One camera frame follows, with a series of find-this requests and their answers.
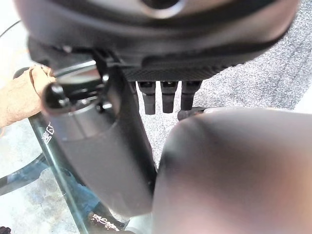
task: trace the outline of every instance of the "black rounded object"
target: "black rounded object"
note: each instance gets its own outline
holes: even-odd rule
[[[95,1],[15,3],[31,38],[57,48],[108,51],[114,55],[114,62],[125,68],[129,81],[144,81],[151,76],[152,81],[192,80],[192,69],[196,79],[203,80],[254,59],[285,34],[299,3],[221,0],[212,4],[193,0],[186,1],[181,13],[171,18],[154,19],[127,12],[126,2],[121,12]],[[204,7],[199,10],[200,2]],[[35,57],[36,50],[30,49],[30,53]]]

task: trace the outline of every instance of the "gray carpet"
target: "gray carpet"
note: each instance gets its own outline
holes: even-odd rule
[[[228,68],[202,83],[194,106],[277,107],[293,109],[312,79],[312,1],[302,0],[296,19],[287,35],[262,56],[244,65]],[[156,115],[140,112],[159,163],[165,138],[177,123],[179,87],[172,114],[163,114],[160,84],[156,88]]]

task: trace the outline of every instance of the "black knob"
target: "black knob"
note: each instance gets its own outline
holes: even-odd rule
[[[153,9],[167,9],[177,4],[179,0],[142,0],[147,6]]]

